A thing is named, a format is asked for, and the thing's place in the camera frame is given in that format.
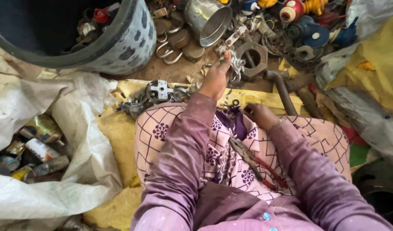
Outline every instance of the pliers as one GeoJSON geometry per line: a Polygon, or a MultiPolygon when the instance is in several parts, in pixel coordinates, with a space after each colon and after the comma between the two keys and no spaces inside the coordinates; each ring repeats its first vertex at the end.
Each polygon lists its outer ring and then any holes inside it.
{"type": "Polygon", "coordinates": [[[231,145],[232,149],[235,150],[235,152],[242,157],[243,161],[245,161],[250,166],[256,178],[259,181],[261,181],[265,186],[270,188],[272,191],[278,190],[278,186],[272,185],[268,181],[265,181],[265,179],[261,176],[261,174],[258,172],[256,168],[257,164],[260,164],[264,168],[266,168],[271,173],[271,175],[275,177],[276,182],[282,188],[288,188],[288,184],[286,184],[285,179],[282,179],[269,165],[267,165],[265,162],[257,158],[249,148],[247,148],[244,144],[242,144],[241,141],[231,137],[229,139],[229,144],[231,145]]]}

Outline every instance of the metal ring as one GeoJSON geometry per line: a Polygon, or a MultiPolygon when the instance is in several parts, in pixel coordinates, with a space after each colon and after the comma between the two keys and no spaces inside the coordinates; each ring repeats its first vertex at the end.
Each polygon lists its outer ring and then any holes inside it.
{"type": "Polygon", "coordinates": [[[239,105],[239,100],[234,99],[232,100],[232,105],[234,105],[235,107],[239,105]]]}
{"type": "Polygon", "coordinates": [[[168,39],[168,35],[167,35],[167,32],[164,32],[164,35],[165,35],[165,38],[164,39],[158,39],[158,37],[157,37],[157,41],[158,42],[166,42],[167,41],[167,39],[168,39]]]}
{"type": "Polygon", "coordinates": [[[182,21],[181,24],[177,28],[172,29],[172,30],[168,30],[167,33],[168,34],[173,34],[173,33],[178,32],[180,29],[182,29],[184,27],[184,24],[185,24],[185,22],[182,21]]]}
{"type": "Polygon", "coordinates": [[[168,61],[168,60],[166,60],[165,58],[164,58],[164,63],[166,63],[166,64],[168,64],[168,65],[170,65],[170,64],[174,64],[174,63],[176,63],[178,60],[179,60],[179,58],[182,56],[182,52],[174,59],[174,60],[172,60],[172,61],[168,61]]]}
{"type": "Polygon", "coordinates": [[[155,51],[155,55],[156,55],[158,58],[165,58],[165,57],[167,57],[168,55],[172,54],[173,50],[171,50],[171,49],[168,48],[168,50],[166,50],[165,53],[164,53],[163,55],[158,55],[158,51],[159,51],[162,47],[164,47],[164,46],[166,46],[166,45],[168,45],[168,42],[167,42],[167,41],[164,42],[163,44],[161,44],[161,45],[157,48],[157,50],[155,51]]]}

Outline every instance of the yellow sack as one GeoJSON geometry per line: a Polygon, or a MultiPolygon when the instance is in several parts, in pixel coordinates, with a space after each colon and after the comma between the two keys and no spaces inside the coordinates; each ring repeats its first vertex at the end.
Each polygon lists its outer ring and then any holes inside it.
{"type": "Polygon", "coordinates": [[[348,64],[325,90],[339,86],[368,92],[393,114],[393,17],[358,45],[348,64]]]}

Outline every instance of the left hand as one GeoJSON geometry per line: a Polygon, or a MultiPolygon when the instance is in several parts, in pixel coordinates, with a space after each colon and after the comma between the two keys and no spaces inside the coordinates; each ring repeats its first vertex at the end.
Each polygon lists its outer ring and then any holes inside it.
{"type": "Polygon", "coordinates": [[[224,54],[224,60],[216,61],[204,78],[198,93],[213,98],[215,101],[220,100],[225,92],[230,77],[230,52],[227,50],[224,54]]]}

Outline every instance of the hammer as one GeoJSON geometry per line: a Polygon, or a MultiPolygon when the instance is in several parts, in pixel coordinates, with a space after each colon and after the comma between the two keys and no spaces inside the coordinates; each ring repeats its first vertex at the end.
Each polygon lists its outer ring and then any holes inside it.
{"type": "Polygon", "coordinates": [[[289,116],[298,116],[298,113],[293,106],[292,100],[289,97],[288,90],[286,89],[284,80],[289,78],[289,73],[286,71],[275,70],[266,71],[265,79],[271,80],[278,89],[279,96],[281,97],[282,104],[284,105],[286,114],[289,116]]]}

